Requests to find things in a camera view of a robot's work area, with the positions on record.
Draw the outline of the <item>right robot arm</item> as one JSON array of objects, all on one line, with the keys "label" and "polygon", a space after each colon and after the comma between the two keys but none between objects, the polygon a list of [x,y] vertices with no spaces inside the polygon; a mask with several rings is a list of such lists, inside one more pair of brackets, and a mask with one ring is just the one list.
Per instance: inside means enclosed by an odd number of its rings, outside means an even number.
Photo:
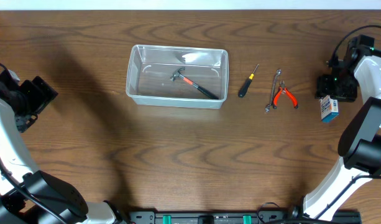
[{"label": "right robot arm", "polygon": [[353,102],[361,95],[364,104],[339,139],[334,167],[292,208],[291,218],[331,221],[359,187],[381,179],[381,50],[374,42],[367,35],[353,37],[342,60],[337,55],[329,60],[331,74],[317,79],[322,119],[331,116],[339,101]]}]

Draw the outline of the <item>silver double-ended wrench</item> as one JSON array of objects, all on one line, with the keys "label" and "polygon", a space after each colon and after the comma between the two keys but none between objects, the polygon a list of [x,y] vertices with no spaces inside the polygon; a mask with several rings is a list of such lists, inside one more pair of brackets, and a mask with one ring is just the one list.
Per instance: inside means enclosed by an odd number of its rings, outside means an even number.
[{"label": "silver double-ended wrench", "polygon": [[282,71],[280,69],[277,69],[276,74],[273,77],[272,89],[271,89],[271,92],[270,92],[269,103],[265,107],[265,112],[266,113],[268,113],[270,111],[270,107],[271,107],[271,105],[273,103],[273,95],[275,93],[276,82],[277,82],[278,77],[281,75],[281,73],[282,73]]}]

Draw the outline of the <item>blue white cardboard box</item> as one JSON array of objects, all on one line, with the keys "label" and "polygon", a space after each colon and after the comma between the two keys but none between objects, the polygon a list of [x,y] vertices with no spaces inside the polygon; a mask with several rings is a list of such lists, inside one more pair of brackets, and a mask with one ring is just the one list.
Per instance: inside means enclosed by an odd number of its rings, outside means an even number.
[{"label": "blue white cardboard box", "polygon": [[334,100],[327,95],[319,102],[321,108],[321,121],[324,123],[331,122],[339,114],[337,100]]}]

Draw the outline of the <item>small hammer black red handle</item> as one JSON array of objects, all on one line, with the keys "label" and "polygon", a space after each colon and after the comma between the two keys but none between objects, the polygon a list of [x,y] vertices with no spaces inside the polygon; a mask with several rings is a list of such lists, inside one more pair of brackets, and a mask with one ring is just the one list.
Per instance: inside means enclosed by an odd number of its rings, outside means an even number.
[{"label": "small hammer black red handle", "polygon": [[185,83],[193,86],[194,88],[196,88],[198,91],[200,91],[202,94],[204,94],[205,96],[207,96],[209,99],[212,99],[212,100],[218,100],[219,97],[216,96],[214,93],[212,93],[211,91],[207,90],[206,88],[202,87],[202,86],[199,86],[197,83],[193,82],[192,80],[190,80],[189,78],[187,78],[186,76],[182,75],[182,71],[185,70],[185,67],[180,67],[178,68],[177,70],[175,70],[171,77],[170,77],[170,80],[172,82],[174,82],[176,79],[182,79]]}]

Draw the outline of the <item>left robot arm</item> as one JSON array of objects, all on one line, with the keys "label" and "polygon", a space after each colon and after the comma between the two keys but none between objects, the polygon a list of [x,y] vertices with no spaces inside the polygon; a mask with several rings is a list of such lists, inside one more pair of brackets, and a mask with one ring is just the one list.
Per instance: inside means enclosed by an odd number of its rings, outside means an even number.
[{"label": "left robot arm", "polygon": [[130,223],[112,203],[86,202],[71,184],[39,169],[21,134],[58,95],[42,78],[0,73],[0,223]]}]

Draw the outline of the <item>black mounting rail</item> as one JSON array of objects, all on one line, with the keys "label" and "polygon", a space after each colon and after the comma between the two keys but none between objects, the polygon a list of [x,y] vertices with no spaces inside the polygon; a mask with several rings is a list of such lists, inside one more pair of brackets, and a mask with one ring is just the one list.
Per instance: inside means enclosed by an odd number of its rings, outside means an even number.
[{"label": "black mounting rail", "polygon": [[136,224],[258,224],[287,219],[284,210],[261,210],[257,212],[130,212],[130,222]]}]

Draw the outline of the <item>red handled pliers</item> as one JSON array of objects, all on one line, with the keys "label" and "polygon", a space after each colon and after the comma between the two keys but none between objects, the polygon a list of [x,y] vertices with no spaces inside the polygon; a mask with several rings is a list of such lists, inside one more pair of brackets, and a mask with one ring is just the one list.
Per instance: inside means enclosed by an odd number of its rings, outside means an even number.
[{"label": "red handled pliers", "polygon": [[272,101],[272,106],[274,109],[277,108],[277,104],[278,104],[278,99],[282,96],[282,95],[286,95],[292,102],[293,104],[293,107],[294,109],[298,109],[298,100],[296,99],[296,97],[288,90],[288,88],[285,86],[285,82],[284,81],[280,81],[280,86],[278,88],[278,91],[276,93],[276,95],[274,96],[273,98],[273,101]]}]

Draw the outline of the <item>clear plastic storage container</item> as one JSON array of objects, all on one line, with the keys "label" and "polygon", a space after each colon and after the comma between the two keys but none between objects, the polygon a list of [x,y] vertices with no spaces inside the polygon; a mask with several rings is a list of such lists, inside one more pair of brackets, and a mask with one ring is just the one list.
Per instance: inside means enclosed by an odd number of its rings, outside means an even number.
[{"label": "clear plastic storage container", "polygon": [[224,49],[135,45],[126,94],[138,105],[220,109],[228,83]]}]

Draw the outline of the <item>black yellow screwdriver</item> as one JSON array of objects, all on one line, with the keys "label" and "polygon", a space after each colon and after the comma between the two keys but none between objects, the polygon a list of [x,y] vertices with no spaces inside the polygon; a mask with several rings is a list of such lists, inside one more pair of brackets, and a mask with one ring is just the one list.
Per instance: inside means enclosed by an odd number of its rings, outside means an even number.
[{"label": "black yellow screwdriver", "polygon": [[239,98],[245,97],[245,95],[246,95],[246,93],[247,93],[247,91],[249,89],[249,86],[250,86],[250,84],[253,81],[253,78],[255,76],[255,72],[258,69],[258,67],[259,67],[259,64],[256,65],[256,67],[254,68],[253,72],[249,75],[249,77],[245,80],[244,84],[240,88],[240,90],[239,90],[239,92],[237,94]]}]

